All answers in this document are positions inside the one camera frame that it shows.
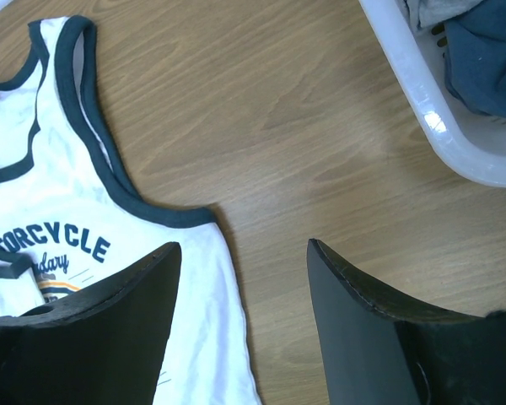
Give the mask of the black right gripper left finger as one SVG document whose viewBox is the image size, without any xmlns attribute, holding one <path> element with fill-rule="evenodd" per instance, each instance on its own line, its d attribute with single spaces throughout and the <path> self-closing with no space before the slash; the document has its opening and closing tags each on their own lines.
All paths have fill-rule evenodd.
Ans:
<svg viewBox="0 0 506 405">
<path fill-rule="evenodd" d="M 150 404 L 170 337 L 181 248 L 21 316 L 0 316 L 0 404 Z"/>
</svg>

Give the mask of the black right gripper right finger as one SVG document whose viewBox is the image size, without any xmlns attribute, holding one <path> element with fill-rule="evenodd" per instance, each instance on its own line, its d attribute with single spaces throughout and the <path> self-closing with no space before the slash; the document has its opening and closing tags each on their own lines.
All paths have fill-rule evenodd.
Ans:
<svg viewBox="0 0 506 405">
<path fill-rule="evenodd" d="M 331 403 L 506 404 L 506 310 L 431 305 L 317 239 L 307 268 Z"/>
</svg>

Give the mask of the white printed tank top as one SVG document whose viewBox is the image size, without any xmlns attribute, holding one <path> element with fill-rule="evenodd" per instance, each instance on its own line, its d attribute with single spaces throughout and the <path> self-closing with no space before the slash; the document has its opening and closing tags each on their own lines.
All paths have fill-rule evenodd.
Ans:
<svg viewBox="0 0 506 405">
<path fill-rule="evenodd" d="M 30 23 L 23 67 L 0 83 L 0 316 L 68 298 L 169 242 L 182 253 L 157 404 L 257 404 L 246 319 L 208 208 L 161 208 L 130 181 L 97 101 L 96 27 Z M 17 278 L 2 275 L 15 255 Z"/>
</svg>

